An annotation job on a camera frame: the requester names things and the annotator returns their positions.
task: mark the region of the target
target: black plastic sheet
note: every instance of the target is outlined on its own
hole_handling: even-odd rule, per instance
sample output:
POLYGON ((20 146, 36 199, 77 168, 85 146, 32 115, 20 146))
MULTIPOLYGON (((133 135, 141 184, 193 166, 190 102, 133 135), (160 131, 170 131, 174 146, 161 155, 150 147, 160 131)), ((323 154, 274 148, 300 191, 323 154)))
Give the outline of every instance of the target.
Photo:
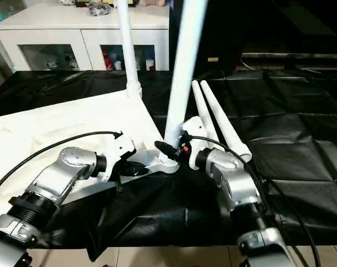
MULTIPOLYGON (((274 179, 318 245, 337 244, 337 71, 204 75, 243 142, 251 166, 274 179)), ((163 134, 172 75, 142 72, 143 101, 163 134)), ((123 72, 16 72, 0 88, 0 115, 122 90, 123 72)), ((197 114, 191 95, 186 118, 197 114)), ((289 244, 309 245, 288 205, 266 187, 289 244)), ((42 248, 235 244, 234 228, 209 178, 182 166, 64 205, 42 248)))

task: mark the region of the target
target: white cabinet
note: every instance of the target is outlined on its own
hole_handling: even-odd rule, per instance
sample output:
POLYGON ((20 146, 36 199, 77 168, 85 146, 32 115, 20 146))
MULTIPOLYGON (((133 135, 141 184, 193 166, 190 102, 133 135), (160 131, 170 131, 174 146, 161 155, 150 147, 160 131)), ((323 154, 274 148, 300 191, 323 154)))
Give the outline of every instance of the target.
POLYGON ((79 29, 0 31, 0 40, 19 71, 92 69, 79 29))
MULTIPOLYGON (((169 7, 129 8, 136 65, 169 69, 169 7)), ((39 3, 0 22, 14 70, 125 69, 118 11, 91 17, 87 8, 39 3)))
MULTIPOLYGON (((110 62, 122 62, 123 49, 119 29, 85 29, 82 30, 85 45, 93 70, 106 70, 110 62)), ((168 31, 164 29, 132 30, 136 65, 139 70, 146 69, 146 61, 152 60, 154 69, 168 70, 168 31)))

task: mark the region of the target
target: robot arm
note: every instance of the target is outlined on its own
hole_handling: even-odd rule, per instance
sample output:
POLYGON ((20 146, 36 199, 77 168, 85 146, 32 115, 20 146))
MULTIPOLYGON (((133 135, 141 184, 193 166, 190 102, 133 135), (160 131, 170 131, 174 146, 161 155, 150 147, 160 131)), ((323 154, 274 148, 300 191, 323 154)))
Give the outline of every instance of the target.
POLYGON ((199 117, 185 122, 182 129, 185 133, 178 149, 160 141, 155 145, 170 159, 205 171, 215 181, 230 211, 237 245, 247 256, 241 266, 296 266, 273 220, 265 215, 256 185, 243 163, 229 152, 210 149, 207 141, 189 138, 207 136, 199 117))
POLYGON ((67 147, 57 160, 31 182, 21 196, 13 197, 7 214, 0 216, 0 267, 27 267, 32 259, 26 252, 36 244, 41 232, 76 182, 89 177, 117 180, 117 169, 135 153, 131 139, 121 135, 104 155, 67 147))

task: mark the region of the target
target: tiled floor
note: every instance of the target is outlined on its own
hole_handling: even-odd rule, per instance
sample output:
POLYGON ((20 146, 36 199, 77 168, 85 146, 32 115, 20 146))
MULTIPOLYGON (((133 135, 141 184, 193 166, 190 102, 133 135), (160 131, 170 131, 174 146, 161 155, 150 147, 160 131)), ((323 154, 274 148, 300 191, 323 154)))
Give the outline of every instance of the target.
MULTIPOLYGON (((313 254, 308 246, 299 250, 310 267, 313 254)), ((298 267, 303 267, 293 252, 298 267)), ((337 246, 318 247, 321 264, 337 267, 337 246)), ((31 250, 33 267, 238 267, 242 258, 237 247, 212 248, 109 248, 94 263, 86 250, 31 250)))

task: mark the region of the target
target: white tube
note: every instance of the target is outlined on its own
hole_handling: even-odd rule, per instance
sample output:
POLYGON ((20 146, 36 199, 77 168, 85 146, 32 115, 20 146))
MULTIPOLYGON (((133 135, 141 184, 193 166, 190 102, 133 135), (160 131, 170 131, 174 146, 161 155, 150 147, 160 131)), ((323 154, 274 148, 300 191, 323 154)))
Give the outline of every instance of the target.
POLYGON ((187 109, 208 0, 185 0, 175 57, 164 139, 177 147, 187 109))
POLYGON ((133 38, 131 35, 128 0, 118 0, 116 2, 118 5, 119 25, 123 42, 126 77, 128 80, 126 88, 129 95, 131 93, 137 94, 137 92, 139 92, 139 95, 142 97, 141 84, 136 70, 136 58, 133 38))
POLYGON ((246 162, 250 161, 252 154, 248 147, 241 142, 234 127, 231 125, 228 117, 225 115, 218 100, 213 94, 211 88, 206 81, 201 82, 203 92, 208 100, 208 103, 214 113, 214 117, 217 120, 220 130, 223 133, 226 144, 236 153, 238 153, 246 162))
MULTIPOLYGON (((197 104, 197 109, 198 109, 198 113, 200 118, 203 121, 204 127, 206 128, 207 132, 208 132, 208 137, 211 139, 214 139, 216 141, 219 141, 217 132, 215 131, 214 125, 213 125, 213 121, 212 118, 209 114, 207 105, 206 105, 206 101, 204 100, 202 91, 201 91, 201 87, 199 86, 199 83, 197 81, 192 81, 192 88, 193 88, 193 92, 194 92, 194 98, 196 99, 196 104, 197 104)), ((220 146, 209 142, 209 147, 211 149, 216 148, 216 149, 222 149, 220 146)))

